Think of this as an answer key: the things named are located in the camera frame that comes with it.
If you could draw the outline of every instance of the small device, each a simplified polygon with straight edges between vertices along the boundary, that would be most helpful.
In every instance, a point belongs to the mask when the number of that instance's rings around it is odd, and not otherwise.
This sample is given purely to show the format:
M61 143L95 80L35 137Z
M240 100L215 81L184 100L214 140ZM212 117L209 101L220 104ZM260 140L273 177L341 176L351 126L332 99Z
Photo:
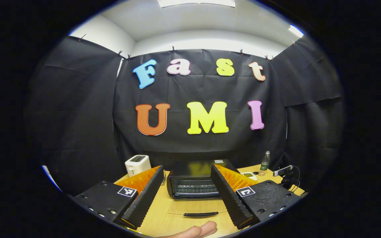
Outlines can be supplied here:
M279 175L283 175L283 174L289 172L292 169L293 169L293 165L284 167L283 169L276 170L276 171L273 172L273 177L276 177L276 176L279 176Z
M254 173L251 173L251 172L243 172L243 173L240 173L241 175L243 176L246 176L252 180L255 180L257 181L257 177L255 177Z
M126 165L126 170L129 177L151 169L148 155L135 155L128 159L124 164Z

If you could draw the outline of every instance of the letter f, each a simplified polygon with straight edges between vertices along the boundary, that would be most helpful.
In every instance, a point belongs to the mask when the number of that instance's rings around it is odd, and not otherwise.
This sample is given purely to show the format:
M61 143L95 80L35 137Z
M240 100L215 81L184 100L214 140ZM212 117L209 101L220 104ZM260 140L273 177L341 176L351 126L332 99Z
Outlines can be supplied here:
M154 83L155 81L154 78L149 77L148 74L151 74L152 76L154 76L155 69L151 65L156 65L156 64L157 64L156 60L151 59L148 62L136 67L133 70L133 73L136 73L136 75L138 76L139 82L141 83L139 84L140 89L143 89L146 86L150 85L151 83Z

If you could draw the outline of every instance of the pink letter i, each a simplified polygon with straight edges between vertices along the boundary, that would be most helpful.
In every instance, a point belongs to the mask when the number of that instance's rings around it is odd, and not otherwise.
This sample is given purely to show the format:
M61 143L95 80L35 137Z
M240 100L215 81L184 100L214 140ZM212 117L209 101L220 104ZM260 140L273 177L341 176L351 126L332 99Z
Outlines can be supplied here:
M252 113L252 130L258 130L264 128L263 121L261 120L261 105L260 101L249 101L248 105L251 107Z

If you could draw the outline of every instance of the water bottle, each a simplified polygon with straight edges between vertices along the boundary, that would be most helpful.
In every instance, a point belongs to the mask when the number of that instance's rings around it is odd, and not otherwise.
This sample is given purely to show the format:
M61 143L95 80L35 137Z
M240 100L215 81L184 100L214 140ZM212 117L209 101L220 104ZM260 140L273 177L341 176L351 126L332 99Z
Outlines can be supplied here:
M263 161L261 161L260 170L267 170L270 164L270 151L266 151L266 155L264 155Z

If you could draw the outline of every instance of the orange soft pad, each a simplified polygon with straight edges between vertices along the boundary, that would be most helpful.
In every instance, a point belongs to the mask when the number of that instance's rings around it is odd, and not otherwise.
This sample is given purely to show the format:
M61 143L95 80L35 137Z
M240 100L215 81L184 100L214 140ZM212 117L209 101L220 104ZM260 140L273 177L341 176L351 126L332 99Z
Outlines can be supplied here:
M127 188L134 188L138 191L138 193L142 193L142 190L145 188L149 180L153 177L155 172L160 166L154 167L152 169L148 169L139 173L137 175L133 175L130 178L122 180L120 182L116 182L115 184L118 186L124 186Z
M227 183L232 187L233 191L236 192L236 189L245 188L251 185L257 184L257 181L254 181L245 175L241 175L233 170L224 168L223 166L218 166L215 164L221 175L226 179Z

